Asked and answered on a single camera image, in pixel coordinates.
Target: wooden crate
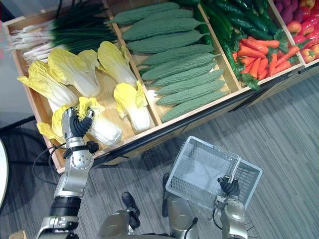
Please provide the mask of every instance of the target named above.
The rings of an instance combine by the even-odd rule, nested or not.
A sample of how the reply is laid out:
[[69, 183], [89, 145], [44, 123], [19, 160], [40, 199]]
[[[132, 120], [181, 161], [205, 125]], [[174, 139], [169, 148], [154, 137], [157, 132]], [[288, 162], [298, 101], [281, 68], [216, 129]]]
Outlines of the wooden crate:
[[[103, 0], [103, 3], [105, 4], [105, 6], [107, 8], [109, 8], [109, 10], [107, 11], [107, 14], [109, 15], [110, 18], [113, 17], [113, 15], [117, 14], [120, 11], [123, 10], [127, 10], [133, 7], [138, 7], [141, 5], [145, 5], [147, 3], [153, 3], [154, 1], [151, 0], [122, 0], [122, 1], [116, 1], [116, 0], [109, 0], [108, 2], [106, 0]], [[206, 23], [208, 23], [208, 27], [213, 39], [213, 46], [215, 49], [215, 53], [218, 54], [220, 53], [221, 55], [216, 57], [216, 60], [218, 61], [218, 64], [216, 66], [216, 69], [222, 68], [224, 69], [224, 74], [222, 76], [222, 79], [226, 81], [226, 85], [223, 88], [223, 90], [228, 90], [230, 93], [216, 101], [213, 101], [209, 104], [206, 104], [196, 110], [193, 110], [191, 112], [188, 112], [182, 116], [179, 116], [171, 121], [162, 123], [160, 121], [160, 118], [163, 116], [163, 114], [165, 112], [167, 112], [169, 110], [169, 108], [164, 108], [164, 107], [158, 107], [155, 104], [156, 101], [156, 97], [154, 95], [154, 90], [153, 89], [148, 89], [147, 87], [145, 87], [145, 85], [143, 84], [143, 81], [141, 80], [141, 76], [138, 72], [138, 68], [137, 65], [143, 61], [146, 58], [146, 55], [139, 55], [139, 54], [131, 54], [131, 52], [129, 50], [127, 50], [127, 55], [130, 59], [130, 67], [133, 71], [133, 73], [135, 74], [136, 78], [142, 83], [143, 86], [143, 90], [144, 93], [146, 95], [147, 101], [149, 103], [148, 109], [150, 112], [150, 115], [152, 117], [152, 125], [151, 128], [141, 132], [141, 133], [137, 133], [135, 132], [132, 127], [131, 124], [129, 122], [128, 119], [125, 120], [121, 120], [116, 111], [115, 111], [115, 101], [113, 99], [113, 89], [115, 87], [115, 83], [114, 82], [107, 82], [105, 81], [105, 77], [106, 75], [100, 71], [97, 71], [97, 77], [101, 83], [102, 86], [102, 93], [101, 95], [99, 95], [97, 97], [97, 100], [106, 107], [106, 111], [103, 113], [104, 116], [106, 118], [108, 118], [110, 121], [112, 121], [113, 123], [117, 124], [118, 126], [121, 127], [122, 131], [123, 131], [123, 136], [121, 139], [121, 142], [119, 142], [118, 144], [112, 146], [112, 147], [107, 147], [105, 145], [100, 144], [100, 150], [98, 152], [96, 152], [95, 154], [95, 158], [96, 157], [100, 157], [102, 155], [106, 155], [108, 153], [110, 153], [111, 151], [124, 147], [127, 144], [133, 143], [135, 140], [141, 139], [143, 137], [145, 137], [146, 135], [152, 134], [158, 130], [163, 130], [166, 127], [169, 127], [170, 125], [176, 124], [178, 123], [180, 120], [183, 120], [187, 117], [190, 117], [194, 114], [197, 114], [201, 111], [216, 107], [217, 105], [222, 104], [223, 102], [226, 102], [230, 99], [235, 99], [238, 96], [240, 96], [243, 93], [246, 93], [248, 91], [250, 91], [250, 89], [248, 87], [242, 87], [241, 84], [237, 81], [233, 71], [231, 70], [230, 64], [227, 61], [227, 58], [217, 40], [217, 37], [212, 29], [212, 27], [210, 26], [207, 17], [204, 14], [203, 9], [198, 6]], [[47, 13], [43, 13], [43, 14], [39, 14], [36, 16], [32, 16], [32, 17], [20, 17], [20, 18], [16, 18], [12, 21], [8, 21], [5, 23], [5, 32], [7, 35], [10, 35], [10, 33], [12, 31], [15, 30], [21, 30], [23, 27], [27, 26], [27, 25], [31, 25], [31, 24], [38, 24], [38, 23], [42, 23], [44, 21], [47, 20], [51, 20], [54, 18], [54, 14], [55, 12], [47, 12]], [[119, 45], [126, 45], [125, 41], [122, 39], [122, 32], [123, 32], [123, 28], [119, 27], [117, 24], [113, 23], [112, 27], [114, 29], [114, 32], [116, 33], [117, 37], [118, 37], [118, 44]], [[27, 76], [27, 65], [25, 63], [25, 61], [23, 60], [23, 58], [19, 55], [18, 52], [15, 52], [13, 54], [15, 63], [17, 65], [18, 71], [20, 75], [26, 75]], [[293, 69], [296, 69], [298, 67], [301, 67], [302, 64], [298, 63], [297, 65], [293, 66], [290, 69], [287, 69], [281, 73], [276, 74], [273, 77], [269, 77], [264, 79], [263, 81], [260, 81], [259, 84], [263, 84], [267, 81], [270, 81], [272, 79], [274, 79], [275, 77], [285, 74]], [[46, 123], [51, 123], [51, 118], [52, 118], [52, 109], [48, 103], [48, 100], [41, 96], [39, 93], [37, 93], [36, 91], [30, 89], [29, 87], [25, 86], [24, 87], [29, 99], [29, 102], [31, 104], [32, 110], [34, 112], [34, 115], [36, 117], [36, 120], [38, 122], [46, 122]], [[48, 147], [51, 147], [53, 144], [57, 144], [58, 142], [55, 140], [49, 140], [46, 137], [44, 137], [44, 140], [47, 144]], [[55, 166], [58, 170], [58, 172], [63, 172], [64, 171], [64, 159], [62, 157], [62, 152], [61, 151], [57, 151], [54, 155], [53, 155], [53, 161], [55, 163]]]
[[[272, 9], [272, 12], [276, 16], [276, 19], [278, 20], [278, 23], [280, 24], [280, 26], [284, 30], [285, 34], [287, 35], [289, 42], [291, 43], [292, 46], [294, 46], [295, 41], [294, 41], [293, 37], [291, 36], [290, 32], [288, 31], [288, 28], [287, 28], [283, 18], [280, 16], [280, 13], [278, 12], [274, 2], [272, 0], [268, 0], [268, 2], [269, 2], [269, 7]], [[304, 65], [304, 67], [309, 67], [309, 66], [312, 66], [315, 63], [319, 62], [319, 59], [316, 59], [310, 63], [306, 63], [300, 52], [297, 53], [297, 56], [298, 56], [299, 61], [302, 63], [302, 65]]]

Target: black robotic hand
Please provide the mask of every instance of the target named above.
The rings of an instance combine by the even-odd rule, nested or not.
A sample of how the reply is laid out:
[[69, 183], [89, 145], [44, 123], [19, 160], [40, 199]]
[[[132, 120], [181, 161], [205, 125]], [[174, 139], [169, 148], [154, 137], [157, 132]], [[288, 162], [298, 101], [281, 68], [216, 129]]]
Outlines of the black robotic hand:
[[232, 183], [228, 183], [227, 177], [218, 178], [217, 181], [220, 184], [221, 189], [224, 191], [224, 193], [227, 194], [227, 196], [239, 196], [240, 190], [237, 179], [234, 179]]

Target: black cable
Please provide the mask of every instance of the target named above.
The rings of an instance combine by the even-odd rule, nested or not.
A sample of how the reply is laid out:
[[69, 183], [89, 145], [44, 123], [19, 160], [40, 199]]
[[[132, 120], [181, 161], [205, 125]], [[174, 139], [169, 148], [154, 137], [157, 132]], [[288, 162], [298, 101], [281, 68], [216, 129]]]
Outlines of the black cable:
[[53, 170], [53, 172], [54, 172], [56, 175], [61, 176], [61, 175], [58, 173], [58, 171], [55, 169], [55, 167], [53, 166], [53, 163], [52, 163], [52, 162], [53, 162], [52, 155], [54, 154], [54, 152], [55, 152], [56, 149], [57, 149], [57, 147], [55, 147], [55, 148], [51, 151], [51, 153], [50, 153], [50, 155], [49, 155], [48, 163], [49, 163], [50, 168]]
[[34, 175], [34, 177], [36, 177], [37, 179], [41, 180], [42, 182], [49, 183], [49, 184], [52, 184], [52, 185], [57, 185], [56, 183], [53, 183], [53, 182], [50, 182], [50, 181], [47, 181], [47, 180], [45, 180], [45, 179], [40, 178], [40, 177], [35, 173], [35, 165], [36, 165], [37, 161], [41, 158], [41, 156], [42, 156], [43, 154], [45, 154], [47, 151], [49, 151], [49, 150], [52, 149], [52, 148], [55, 148], [55, 149], [57, 149], [57, 148], [63, 148], [63, 147], [61, 147], [61, 146], [65, 145], [65, 144], [66, 144], [66, 143], [60, 144], [60, 145], [58, 145], [58, 146], [53, 145], [52, 147], [47, 148], [46, 150], [44, 150], [43, 152], [41, 152], [41, 153], [37, 156], [37, 158], [35, 159], [35, 161], [33, 162], [33, 165], [32, 165], [32, 174]]
[[223, 230], [223, 228], [221, 228], [221, 227], [217, 224], [217, 222], [215, 221], [215, 210], [216, 210], [216, 208], [214, 208], [214, 210], [213, 210], [213, 221], [214, 221], [214, 224], [215, 224], [215, 226], [217, 226], [217, 228]]
[[185, 234], [184, 234], [184, 239], [187, 238], [187, 234], [190, 231], [190, 229], [192, 229], [193, 226], [195, 226], [198, 222], [198, 218], [194, 218], [191, 225], [189, 226], [189, 228], [186, 230]]
[[59, 15], [60, 15], [60, 11], [61, 11], [61, 8], [62, 8], [62, 2], [63, 2], [63, 0], [60, 0], [58, 9], [57, 9], [57, 11], [56, 11], [55, 18], [58, 18]]

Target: produce bin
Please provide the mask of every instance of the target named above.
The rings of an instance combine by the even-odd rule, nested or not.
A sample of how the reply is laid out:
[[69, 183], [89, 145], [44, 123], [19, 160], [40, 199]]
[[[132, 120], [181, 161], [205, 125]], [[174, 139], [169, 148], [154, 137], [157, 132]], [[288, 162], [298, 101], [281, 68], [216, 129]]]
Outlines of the produce bin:
[[[290, 34], [290, 32], [289, 32], [289, 30], [288, 30], [288, 28], [287, 28], [287, 26], [286, 26], [286, 24], [285, 24], [283, 18], [280, 16], [280, 13], [278, 12], [278, 10], [277, 10], [277, 8], [276, 8], [274, 2], [273, 2], [272, 0], [268, 0], [268, 2], [269, 2], [270, 8], [271, 8], [272, 11], [274, 12], [274, 15], [275, 15], [276, 18], [278, 19], [279, 24], [281, 25], [281, 27], [282, 27], [283, 30], [285, 31], [285, 33], [286, 33], [286, 35], [287, 35], [287, 37], [288, 37], [290, 43], [291, 43], [292, 45], [295, 45], [295, 41], [294, 41], [292, 35]], [[319, 59], [315, 59], [314, 61], [312, 61], [312, 62], [310, 62], [310, 63], [306, 63], [305, 60], [303, 59], [303, 57], [302, 57], [302, 55], [301, 55], [300, 52], [297, 53], [297, 56], [298, 56], [298, 58], [299, 58], [299, 61], [300, 61], [305, 67], [312, 66], [312, 65], [314, 65], [314, 64], [316, 64], [316, 63], [319, 62]]]
[[[123, 10], [135, 8], [149, 3], [155, 3], [155, 1], [104, 0], [103, 3], [105, 7], [108, 8], [108, 16], [110, 17], [110, 19], [112, 19], [114, 15]], [[223, 114], [225, 112], [232, 110], [233, 108], [238, 107], [239, 105], [243, 104], [247, 99], [251, 100], [252, 95], [256, 93], [255, 91], [252, 91], [249, 87], [242, 86], [238, 82], [217, 40], [217, 37], [208, 22], [207, 16], [205, 15], [201, 6], [198, 6], [198, 8], [202, 13], [205, 22], [208, 23], [209, 31], [211, 33], [211, 37], [213, 40], [214, 54], [221, 54], [220, 56], [215, 58], [215, 60], [217, 60], [217, 65], [215, 69], [224, 69], [224, 73], [221, 79], [225, 80], [226, 84], [222, 90], [229, 91], [229, 94], [218, 100], [210, 102], [202, 107], [199, 107], [191, 112], [188, 112], [182, 116], [179, 116], [173, 120], [162, 123], [160, 118], [163, 116], [165, 112], [169, 110], [169, 107], [160, 107], [155, 104], [156, 96], [154, 94], [154, 89], [150, 89], [149, 87], [146, 87], [143, 84], [143, 81], [141, 80], [141, 76], [137, 68], [137, 65], [146, 58], [146, 55], [136, 54], [134, 52], [130, 52], [129, 50], [127, 50], [127, 56], [130, 60], [130, 67], [133, 73], [135, 74], [136, 78], [141, 82], [143, 91], [149, 104], [148, 110], [152, 117], [151, 128], [144, 132], [138, 133], [132, 129], [130, 121], [128, 119], [121, 120], [119, 118], [115, 110], [115, 100], [113, 98], [113, 89], [115, 87], [115, 83], [103, 82], [103, 73], [97, 71], [97, 76], [102, 86], [102, 92], [97, 97], [97, 100], [106, 108], [106, 110], [103, 112], [104, 116], [113, 123], [117, 124], [123, 132], [121, 142], [117, 143], [116, 145], [108, 147], [101, 143], [99, 144], [100, 150], [96, 152], [94, 155], [96, 162], [98, 162], [98, 164], [101, 164], [104, 161], [108, 162], [114, 160], [115, 158], [118, 158], [123, 155], [125, 158], [127, 158], [127, 155], [134, 150], [139, 152], [144, 151], [153, 145], [167, 140], [167, 138], [169, 137], [176, 136], [179, 133], [188, 130], [189, 128], [192, 128], [200, 123], [203, 123], [211, 119], [212, 117]], [[19, 17], [4, 23], [5, 32], [7, 35], [10, 35], [12, 32], [16, 30], [23, 29], [25, 26], [51, 20], [54, 18], [54, 16], [55, 11], [42, 13], [28, 18]], [[111, 25], [118, 37], [118, 45], [126, 46], [125, 41], [122, 39], [122, 32], [124, 29], [119, 27], [116, 23], [112, 23]], [[27, 63], [23, 60], [19, 52], [15, 52], [13, 54], [13, 57], [19, 74], [27, 76]], [[275, 76], [260, 81], [259, 84], [265, 90], [270, 89], [277, 83], [276, 81], [272, 82], [273, 79], [279, 79], [278, 76], [283, 76], [280, 79], [284, 80], [289, 75], [297, 74], [298, 70], [301, 67], [302, 64], [299, 62], [290, 69], [287, 69], [283, 72], [276, 74]], [[38, 92], [32, 90], [27, 86], [24, 86], [24, 88], [29, 99], [30, 105], [32, 107], [32, 110], [34, 112], [34, 115], [36, 117], [36, 120], [38, 122], [51, 123], [53, 112], [48, 103], [47, 98], [43, 97]], [[53, 144], [58, 144], [56, 140], [49, 140], [46, 137], [44, 137], [44, 140], [48, 147], [51, 147]], [[64, 159], [62, 153], [63, 152], [61, 150], [56, 150], [52, 157], [58, 172], [64, 171]]]

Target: vegetable display stand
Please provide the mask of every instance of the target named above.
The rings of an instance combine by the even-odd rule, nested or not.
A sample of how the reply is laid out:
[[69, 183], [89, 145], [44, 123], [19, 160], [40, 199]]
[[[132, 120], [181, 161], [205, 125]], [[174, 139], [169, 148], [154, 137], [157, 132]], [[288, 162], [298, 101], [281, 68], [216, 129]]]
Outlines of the vegetable display stand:
[[[138, 6], [146, 5], [149, 3], [154, 3], [155, 1], [145, 1], [145, 0], [103, 0], [103, 3], [107, 10], [107, 14], [110, 19], [113, 18], [117, 13]], [[225, 85], [220, 89], [222, 92], [227, 92], [227, 95], [209, 102], [197, 109], [189, 111], [181, 116], [178, 116], [167, 122], [162, 122], [162, 116], [171, 109], [171, 106], [160, 106], [156, 104], [156, 100], [159, 96], [155, 93], [158, 88], [146, 86], [141, 78], [139, 70], [141, 66], [139, 65], [144, 61], [149, 54], [136, 53], [134, 51], [126, 50], [126, 54], [130, 60], [130, 67], [132, 72], [135, 74], [136, 78], [141, 82], [143, 91], [146, 95], [148, 101], [148, 110], [151, 115], [151, 127], [150, 129], [144, 132], [135, 132], [132, 129], [130, 121], [125, 118], [124, 120], [120, 119], [116, 112], [115, 100], [113, 98], [113, 90], [116, 83], [108, 78], [108, 76], [100, 71], [96, 70], [96, 74], [101, 84], [101, 94], [97, 97], [97, 100], [102, 104], [106, 110], [103, 112], [103, 115], [118, 125], [122, 129], [122, 139], [119, 143], [112, 147], [99, 144], [100, 150], [97, 151], [94, 155], [95, 162], [94, 165], [98, 166], [101, 164], [116, 164], [122, 160], [127, 160], [128, 157], [134, 156], [136, 153], [143, 152], [155, 145], [158, 145], [167, 139], [177, 136], [182, 132], [185, 132], [193, 127], [196, 127], [216, 116], [224, 114], [228, 111], [238, 108], [242, 104], [245, 104], [247, 101], [252, 102], [252, 97], [256, 94], [255, 91], [252, 91], [249, 87], [243, 87], [236, 79], [234, 72], [231, 69], [229, 62], [227, 61], [226, 55], [224, 54], [220, 43], [213, 31], [213, 28], [209, 24], [208, 18], [205, 15], [201, 6], [198, 6], [200, 13], [208, 26], [209, 35], [212, 39], [212, 45], [214, 47], [213, 54], [219, 54], [215, 56], [217, 61], [214, 69], [223, 69], [223, 74], [220, 80], [225, 81]], [[32, 24], [40, 24], [45, 21], [54, 19], [55, 12], [46, 12], [36, 16], [31, 16], [28, 18], [19, 17], [4, 23], [6, 35], [10, 35], [17, 30], [23, 29], [25, 26]], [[127, 46], [127, 43], [122, 38], [122, 33], [125, 29], [128, 29], [129, 26], [120, 27], [116, 23], [110, 24], [113, 31], [116, 33], [118, 41], [118, 46]], [[16, 63], [19, 74], [22, 76], [27, 76], [28, 74], [28, 65], [22, 58], [19, 52], [13, 54], [14, 61]], [[272, 77], [266, 78], [259, 82], [262, 87], [262, 90], [271, 89], [275, 87], [277, 83], [284, 81], [289, 76], [298, 75], [302, 64], [294, 65], [292, 68], [289, 68], [283, 72], [280, 72]], [[52, 109], [47, 98], [40, 95], [38, 92], [32, 90], [31, 88], [24, 86], [27, 97], [29, 99], [30, 105], [38, 122], [51, 123], [52, 118]], [[49, 140], [44, 137], [47, 147], [51, 147], [53, 144], [57, 145], [56, 140]], [[64, 159], [62, 156], [61, 150], [56, 150], [53, 154], [53, 161], [58, 170], [58, 172], [64, 171]]]
[[[288, 40], [289, 42], [291, 43], [291, 45], [295, 45], [295, 41], [293, 39], [293, 36], [291, 35], [291, 33], [289, 32], [283, 18], [281, 17], [280, 13], [278, 12], [274, 2], [272, 0], [268, 0], [269, 2], [269, 7], [272, 9], [273, 13], [274, 13], [274, 16], [276, 17], [276, 19], [278, 20], [278, 23], [280, 24], [280, 26], [282, 27], [282, 29], [284, 30], [285, 34], [287, 35], [288, 37]], [[302, 65], [304, 65], [305, 67], [309, 67], [309, 66], [312, 66], [316, 63], [319, 62], [319, 58], [318, 59], [315, 59], [313, 60], [312, 62], [309, 62], [309, 63], [306, 63], [304, 58], [302, 57], [301, 53], [298, 52], [297, 53], [297, 56], [298, 56], [298, 59], [299, 61], [302, 63]]]

